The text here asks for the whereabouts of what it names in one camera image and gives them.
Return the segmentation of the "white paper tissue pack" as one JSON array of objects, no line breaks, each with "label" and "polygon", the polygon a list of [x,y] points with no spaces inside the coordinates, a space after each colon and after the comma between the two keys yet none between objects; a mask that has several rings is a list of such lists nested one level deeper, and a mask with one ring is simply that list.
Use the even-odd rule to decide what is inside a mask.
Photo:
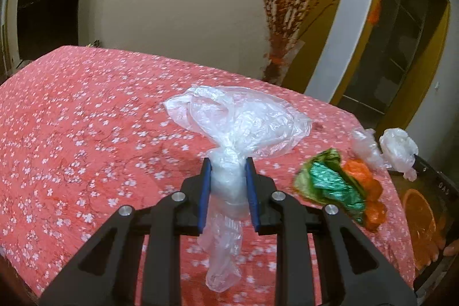
[{"label": "white paper tissue pack", "polygon": [[406,180],[414,182],[417,179],[417,172],[413,166],[419,148],[409,134],[401,128],[389,128],[380,136],[379,143],[390,167],[402,173]]}]

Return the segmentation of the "green plastic bag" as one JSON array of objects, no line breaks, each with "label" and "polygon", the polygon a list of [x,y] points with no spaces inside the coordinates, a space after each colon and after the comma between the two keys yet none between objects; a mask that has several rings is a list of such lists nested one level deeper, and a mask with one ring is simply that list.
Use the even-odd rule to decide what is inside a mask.
[{"label": "green plastic bag", "polygon": [[293,187],[303,198],[343,208],[363,225],[366,193],[354,177],[346,174],[341,161],[339,151],[333,147],[309,158],[297,173]]}]

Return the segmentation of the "long clear plastic bag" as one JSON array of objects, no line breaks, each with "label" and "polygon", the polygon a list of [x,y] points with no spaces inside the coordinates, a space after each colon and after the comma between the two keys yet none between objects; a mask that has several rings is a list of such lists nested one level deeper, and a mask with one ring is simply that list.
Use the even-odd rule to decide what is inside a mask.
[{"label": "long clear plastic bag", "polygon": [[285,155],[310,134],[312,121],[289,102],[244,87],[196,86],[164,106],[176,124],[215,144],[206,154],[211,198],[199,245],[209,254],[206,286],[222,293],[241,278],[236,257],[249,215],[247,159]]}]

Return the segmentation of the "red floral tablecloth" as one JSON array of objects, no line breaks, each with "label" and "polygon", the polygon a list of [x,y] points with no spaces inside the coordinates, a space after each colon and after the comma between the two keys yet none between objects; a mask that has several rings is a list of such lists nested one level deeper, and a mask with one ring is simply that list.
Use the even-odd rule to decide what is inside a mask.
[{"label": "red floral tablecloth", "polygon": [[121,205],[149,206],[201,168],[210,142],[164,101],[194,85],[244,86],[306,113],[311,134],[257,170],[291,191],[307,158],[347,156],[357,119],[288,89],[219,69],[119,50],[65,46],[1,86],[1,254],[40,295]]}]

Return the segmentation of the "glass vase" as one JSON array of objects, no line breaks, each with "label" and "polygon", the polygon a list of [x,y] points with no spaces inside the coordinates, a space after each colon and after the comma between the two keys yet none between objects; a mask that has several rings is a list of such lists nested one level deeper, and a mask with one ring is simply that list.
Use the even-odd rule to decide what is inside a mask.
[{"label": "glass vase", "polygon": [[290,65],[304,44],[303,40],[288,40],[281,36],[273,36],[270,39],[269,52],[265,54],[268,63],[263,70],[262,81],[281,85]]}]

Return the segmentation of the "black television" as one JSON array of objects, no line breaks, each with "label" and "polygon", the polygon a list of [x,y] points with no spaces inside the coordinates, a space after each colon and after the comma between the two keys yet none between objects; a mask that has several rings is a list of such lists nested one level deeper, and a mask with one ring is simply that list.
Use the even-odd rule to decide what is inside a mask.
[{"label": "black television", "polygon": [[18,0],[17,41],[22,61],[35,61],[79,42],[79,0]]}]

